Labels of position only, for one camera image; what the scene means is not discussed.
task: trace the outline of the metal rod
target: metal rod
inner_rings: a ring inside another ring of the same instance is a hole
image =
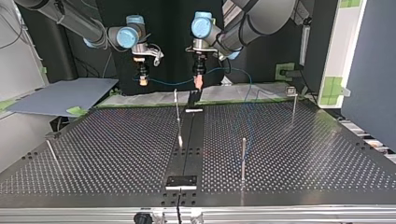
[[[242,184],[245,184],[245,154],[247,151],[247,139],[242,139]]]
[[[49,139],[47,139],[46,142],[47,142],[47,145],[49,146],[49,150],[50,150],[50,153],[52,154],[53,159],[58,161],[58,158],[56,157],[55,151],[53,150],[52,143],[50,142]]]
[[[175,95],[175,103],[176,103],[176,112],[177,112],[177,127],[178,127],[178,144],[180,147],[183,147],[183,138],[181,137],[181,124],[180,124],[180,113],[178,110],[178,96],[177,96],[177,90],[174,91]]]
[[[296,113],[297,97],[298,97],[298,94],[295,94],[294,95],[294,106],[293,106],[293,117],[294,117],[294,115]]]

